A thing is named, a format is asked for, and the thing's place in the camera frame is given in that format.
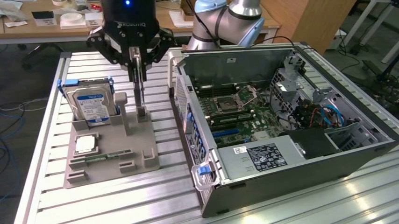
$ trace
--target motherboard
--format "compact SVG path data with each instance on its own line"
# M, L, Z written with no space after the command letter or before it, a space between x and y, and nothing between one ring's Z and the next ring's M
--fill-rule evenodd
M196 89L217 147L277 137L284 128L253 84Z

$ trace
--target gray robot arm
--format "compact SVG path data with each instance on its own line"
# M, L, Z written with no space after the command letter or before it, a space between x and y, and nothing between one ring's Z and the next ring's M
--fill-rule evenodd
M261 17L260 0L197 0L195 12L205 24L213 39L224 39L243 47L248 47L259 36L264 18ZM217 48L205 28L193 19L192 38L188 50Z

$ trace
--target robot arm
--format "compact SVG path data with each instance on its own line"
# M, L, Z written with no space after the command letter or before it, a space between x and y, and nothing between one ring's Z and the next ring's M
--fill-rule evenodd
M259 0L197 0L195 12L213 39L219 38L248 47L259 36L264 18ZM215 49L212 37L195 17L188 50Z
M129 81L133 82L136 110L138 117L142 117L145 70L173 46L173 33L159 26L153 0L101 0L101 5L104 24L90 32L88 41L112 64L118 63L126 69ZM146 52L157 34L160 42Z

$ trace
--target hard drive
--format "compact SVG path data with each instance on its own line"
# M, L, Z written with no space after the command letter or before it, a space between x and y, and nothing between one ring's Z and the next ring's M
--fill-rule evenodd
M72 109L74 120L85 120L88 126L109 124L109 116L117 115L113 103L112 78L65 80L57 85Z

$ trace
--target metal extrusion rail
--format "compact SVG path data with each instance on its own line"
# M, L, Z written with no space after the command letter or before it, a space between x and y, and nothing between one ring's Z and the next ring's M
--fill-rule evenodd
M305 50L360 101L397 132L397 120L348 82L312 50ZM235 210L200 217L183 147L167 93L167 57L148 71L145 103L152 112L161 169L73 189L62 189L72 113L53 82L37 138L16 223L392 223L399 221L399 150L368 162L351 176ZM328 83L307 67L312 82ZM129 111L133 90L126 72L97 52L60 59L54 80L112 76L125 91Z

